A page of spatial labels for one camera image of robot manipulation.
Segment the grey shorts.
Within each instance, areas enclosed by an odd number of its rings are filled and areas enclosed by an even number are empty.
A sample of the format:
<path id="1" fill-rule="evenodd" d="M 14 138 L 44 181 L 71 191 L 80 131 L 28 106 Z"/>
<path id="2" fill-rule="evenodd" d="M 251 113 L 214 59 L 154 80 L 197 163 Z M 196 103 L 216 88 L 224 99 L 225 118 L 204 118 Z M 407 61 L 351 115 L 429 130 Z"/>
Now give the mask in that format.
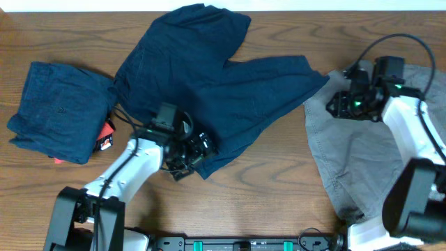
<path id="1" fill-rule="evenodd" d="M 384 123 L 336 119 L 325 106 L 350 83 L 342 70 L 305 101 L 305 127 L 313 158 L 337 216 L 349 224 L 381 215 L 383 202 L 405 165 Z"/>

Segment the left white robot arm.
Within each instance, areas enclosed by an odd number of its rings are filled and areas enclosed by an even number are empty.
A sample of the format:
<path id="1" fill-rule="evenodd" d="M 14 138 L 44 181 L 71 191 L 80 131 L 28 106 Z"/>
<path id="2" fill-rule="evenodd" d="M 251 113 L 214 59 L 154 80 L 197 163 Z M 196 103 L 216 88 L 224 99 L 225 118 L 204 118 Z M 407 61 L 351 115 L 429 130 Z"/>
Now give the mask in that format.
<path id="1" fill-rule="evenodd" d="M 45 250 L 150 250 L 151 239 L 125 227 L 125 207 L 145 181 L 168 166 L 177 179 L 215 155 L 210 137 L 168 127 L 140 128 L 124 152 L 82 189 L 58 194 Z"/>

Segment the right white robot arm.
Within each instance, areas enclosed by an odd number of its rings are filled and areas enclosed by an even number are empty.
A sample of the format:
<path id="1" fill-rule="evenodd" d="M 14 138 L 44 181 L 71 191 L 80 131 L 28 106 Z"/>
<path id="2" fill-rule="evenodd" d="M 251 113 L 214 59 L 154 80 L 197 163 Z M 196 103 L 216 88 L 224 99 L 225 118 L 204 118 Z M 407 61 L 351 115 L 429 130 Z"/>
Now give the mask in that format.
<path id="1" fill-rule="evenodd" d="M 391 98 L 381 124 L 314 122 L 313 156 L 339 217 L 350 222 L 348 250 L 386 250 L 445 240 L 445 204 L 435 179 L 445 163 L 415 112 L 416 98 Z"/>

